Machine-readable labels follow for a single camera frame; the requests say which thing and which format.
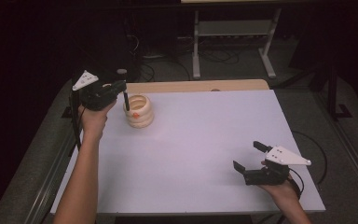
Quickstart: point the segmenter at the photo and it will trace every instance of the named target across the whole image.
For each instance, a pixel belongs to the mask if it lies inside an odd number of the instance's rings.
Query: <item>metal stand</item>
[[[194,19],[194,51],[193,78],[200,79],[199,36],[212,35],[266,35],[268,37],[264,48],[259,49],[261,60],[269,78],[275,78],[275,72],[269,61],[269,47],[275,34],[281,9],[277,8],[272,20],[253,21],[199,21],[199,12]]]
[[[328,82],[328,96],[327,96],[327,110],[333,120],[338,118],[351,118],[352,115],[345,105],[338,105],[342,110],[341,113],[336,112],[336,99],[337,99],[337,71],[336,68],[331,66],[331,72]]]
[[[267,43],[262,49],[258,49],[258,52],[260,53],[261,60],[263,61],[264,67],[266,68],[267,74],[269,78],[275,78],[276,74],[274,72],[274,69],[272,68],[272,64],[269,61],[269,56],[267,55],[269,53],[269,47],[271,45],[272,38],[275,34],[275,29],[278,25],[278,19],[281,15],[281,9],[278,8],[275,11],[274,18],[272,19],[272,23],[268,29],[268,39]]]

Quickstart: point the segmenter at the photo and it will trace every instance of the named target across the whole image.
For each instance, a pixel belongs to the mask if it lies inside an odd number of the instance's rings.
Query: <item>human arm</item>
[[[102,111],[91,111],[82,105],[79,107],[79,112],[83,113],[83,142],[58,205],[54,223],[94,223],[98,204],[99,144],[107,112],[114,104]]]
[[[292,184],[285,180],[280,185],[260,185],[271,196],[272,200],[292,224],[309,224],[310,219],[298,201],[296,191]]]

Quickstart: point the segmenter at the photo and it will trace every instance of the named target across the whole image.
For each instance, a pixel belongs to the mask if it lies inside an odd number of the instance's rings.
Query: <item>dark background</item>
[[[133,65],[129,79],[135,81],[137,59],[128,53],[126,35],[172,54],[178,35],[192,35],[191,11],[78,10],[83,4],[0,1],[0,198],[67,80],[84,69],[104,76],[125,64]],[[284,7],[275,37],[292,35],[301,37],[293,67],[327,58],[358,94],[358,4]]]

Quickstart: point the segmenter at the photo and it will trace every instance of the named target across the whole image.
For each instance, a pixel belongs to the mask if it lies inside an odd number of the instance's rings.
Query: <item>cable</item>
[[[277,224],[282,224],[284,220],[286,219],[286,216],[281,215],[281,217],[278,219]]]
[[[327,175],[327,156],[324,152],[324,149],[311,137],[309,137],[308,135],[304,134],[304,133],[301,133],[299,131],[294,131],[294,130],[291,130],[292,133],[297,133],[297,134],[300,134],[304,137],[307,137],[310,141],[312,141],[316,146],[318,146],[318,148],[321,150],[322,152],[322,155],[324,156],[324,173],[322,175],[322,177],[320,178],[320,180],[317,182],[317,185],[318,185],[318,189],[321,190],[321,187],[320,185],[322,184],[322,182],[324,181],[326,175]]]
[[[74,92],[71,90],[71,93],[69,96],[69,105],[71,106],[72,128],[74,130],[77,148],[80,148],[80,146],[81,146],[80,127],[77,124],[78,114],[76,113],[77,107],[78,107],[78,102],[79,102],[78,92]]]
[[[147,72],[143,69],[142,66],[148,67],[148,68],[151,70],[151,73],[147,73]],[[149,81],[151,81],[151,80],[156,81],[156,80],[155,80],[155,74],[156,74],[156,72],[155,72],[155,70],[154,70],[154,68],[153,68],[152,66],[143,63],[143,64],[141,64],[139,70],[141,71],[141,77],[144,78],[146,82],[149,82]],[[142,75],[142,73],[145,73],[145,74],[149,75],[150,78],[144,77],[144,76]]]
[[[136,50],[138,49],[138,47],[139,47],[139,39],[138,39],[138,37],[136,37],[135,35],[128,35],[128,36],[133,37],[133,38],[135,38],[135,40],[136,40],[135,48],[133,48],[133,50],[130,51],[130,52],[132,53],[132,55],[135,55],[135,51],[136,51]]]
[[[81,111],[80,113],[80,116],[79,116],[79,119],[77,121],[77,127],[80,127],[80,124],[81,124],[81,118],[83,117],[83,114],[84,114],[84,111],[86,110],[86,107],[83,105],[83,110]]]
[[[189,81],[191,80],[191,75],[190,75],[190,73],[188,73],[187,68],[179,62],[170,61],[170,60],[161,60],[161,61],[153,61],[153,62],[149,62],[149,63],[176,63],[176,64],[180,65],[181,67],[183,67],[183,69],[185,70],[185,72],[187,74],[188,80]]]
[[[293,170],[292,168],[289,168],[289,170],[290,170],[290,171],[293,171],[293,172],[298,176],[298,178],[299,178],[300,181],[301,181],[302,188],[301,188],[300,194],[299,194],[299,196],[298,196],[298,199],[300,199],[301,194],[302,194],[302,192],[304,191],[304,188],[305,188],[304,180],[301,178],[301,176],[298,174],[298,172],[296,172],[296,171]]]
[[[272,218],[275,214],[263,217],[263,219],[261,219],[260,221],[258,221],[256,224],[263,224],[265,221],[269,220],[270,218]]]
[[[234,50],[232,50],[232,54],[230,52],[228,52],[228,50],[221,50],[222,52],[224,52],[227,57],[225,59],[221,59],[219,57],[216,57],[215,55],[213,55],[212,53],[208,54],[206,53],[205,51],[200,51],[199,52],[199,55],[205,59],[206,61],[210,61],[210,62],[213,62],[213,63],[224,63],[224,64],[235,64],[235,63],[238,63],[240,61],[240,54],[245,50],[247,49],[249,46],[251,46],[252,44],[255,44],[256,42],[258,42],[259,40],[263,39],[263,37],[258,37],[256,40],[248,43],[247,45],[245,45],[243,47],[243,49],[241,49],[239,52],[235,52]],[[227,45],[224,44],[224,43],[218,43],[220,44],[221,46],[223,46],[224,48],[227,49]],[[234,62],[228,62],[230,59],[234,58],[235,57],[235,61]]]

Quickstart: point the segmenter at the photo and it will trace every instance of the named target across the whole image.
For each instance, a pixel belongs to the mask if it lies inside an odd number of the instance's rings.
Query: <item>white table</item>
[[[246,186],[232,165],[235,160],[249,170],[262,167],[264,154],[253,148],[254,141],[281,145],[299,154],[274,91],[146,95],[155,120],[144,129],[126,123],[120,96],[109,112],[100,147],[98,213],[158,216],[278,211],[267,193]],[[57,209],[75,160],[76,152],[51,213]],[[325,210],[308,169],[291,167],[305,183],[300,201],[304,209]]]

